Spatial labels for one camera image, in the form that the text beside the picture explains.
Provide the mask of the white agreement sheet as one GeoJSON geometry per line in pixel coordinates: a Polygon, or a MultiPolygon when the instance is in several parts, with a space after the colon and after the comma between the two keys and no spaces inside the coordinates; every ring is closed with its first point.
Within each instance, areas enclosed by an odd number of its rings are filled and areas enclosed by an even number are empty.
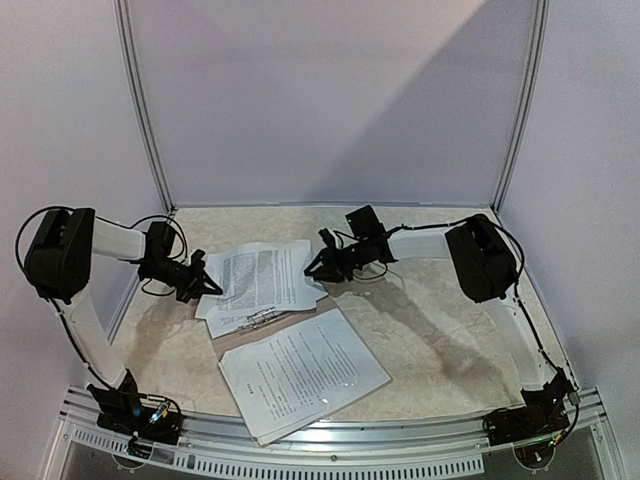
{"type": "MultiPolygon", "coordinates": [[[[316,310],[317,305],[313,305],[312,307],[308,307],[308,308],[303,308],[303,309],[289,309],[289,310],[284,310],[284,309],[279,309],[274,307],[277,311],[278,311],[278,315],[276,318],[274,318],[271,322],[276,321],[282,317],[285,317],[287,315],[291,315],[291,314],[302,314],[302,313],[311,313],[314,312],[316,310]]],[[[209,316],[205,319],[208,330],[209,330],[209,334],[211,335],[212,339],[216,339],[216,338],[220,338],[222,336],[231,334],[231,333],[236,333],[236,332],[240,332],[238,330],[238,328],[246,321],[246,317],[248,315],[251,315],[255,312],[252,312],[250,314],[230,314],[230,315],[220,315],[220,314],[216,314],[213,316],[209,316]]]]}
{"type": "Polygon", "coordinates": [[[253,242],[206,256],[205,271],[221,288],[204,295],[196,308],[199,319],[251,315],[261,310],[305,310],[328,296],[324,287],[305,276],[311,242],[253,242]]]}

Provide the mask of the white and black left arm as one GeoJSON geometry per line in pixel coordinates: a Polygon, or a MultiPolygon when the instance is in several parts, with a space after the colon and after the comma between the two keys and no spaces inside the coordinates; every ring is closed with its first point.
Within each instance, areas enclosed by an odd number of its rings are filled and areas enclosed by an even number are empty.
{"type": "Polygon", "coordinates": [[[95,255],[135,266],[139,280],[166,285],[181,303],[223,294],[206,272],[205,252],[189,251],[182,227],[166,215],[125,226],[90,207],[47,206],[24,221],[14,254],[25,279],[60,319],[83,365],[107,391],[120,389],[130,374],[93,304],[89,284],[95,255]]]}

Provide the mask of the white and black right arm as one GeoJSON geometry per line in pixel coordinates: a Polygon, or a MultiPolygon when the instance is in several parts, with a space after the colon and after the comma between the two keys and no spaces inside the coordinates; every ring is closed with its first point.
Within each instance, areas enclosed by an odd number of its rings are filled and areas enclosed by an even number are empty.
{"type": "Polygon", "coordinates": [[[481,305],[506,341],[522,394],[575,391],[564,369],[545,351],[519,296],[524,258],[514,255],[503,239],[507,232],[486,215],[387,230],[373,208],[365,206],[347,214],[346,220],[352,242],[346,245],[340,233],[320,230],[324,248],[304,269],[305,276],[342,283],[354,280],[358,270],[374,262],[387,266],[402,260],[448,259],[464,295],[481,305]]]}

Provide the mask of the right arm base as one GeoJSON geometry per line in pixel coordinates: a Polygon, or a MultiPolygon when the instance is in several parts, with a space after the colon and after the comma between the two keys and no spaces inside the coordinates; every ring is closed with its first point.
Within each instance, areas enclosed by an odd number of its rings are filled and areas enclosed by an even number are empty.
{"type": "Polygon", "coordinates": [[[515,443],[554,433],[566,436],[573,425],[566,413],[565,400],[578,400],[576,393],[563,370],[540,389],[522,389],[523,406],[499,408],[484,416],[482,429],[489,444],[515,443]]]}

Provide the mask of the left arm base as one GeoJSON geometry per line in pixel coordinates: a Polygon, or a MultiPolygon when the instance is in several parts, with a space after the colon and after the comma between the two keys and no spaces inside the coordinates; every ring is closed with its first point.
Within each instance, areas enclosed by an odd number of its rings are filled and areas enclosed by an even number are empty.
{"type": "Polygon", "coordinates": [[[167,397],[140,393],[131,372],[128,369],[125,372],[117,388],[87,386],[99,406],[97,426],[123,435],[137,433],[143,440],[177,445],[184,420],[177,403],[167,397]]]}

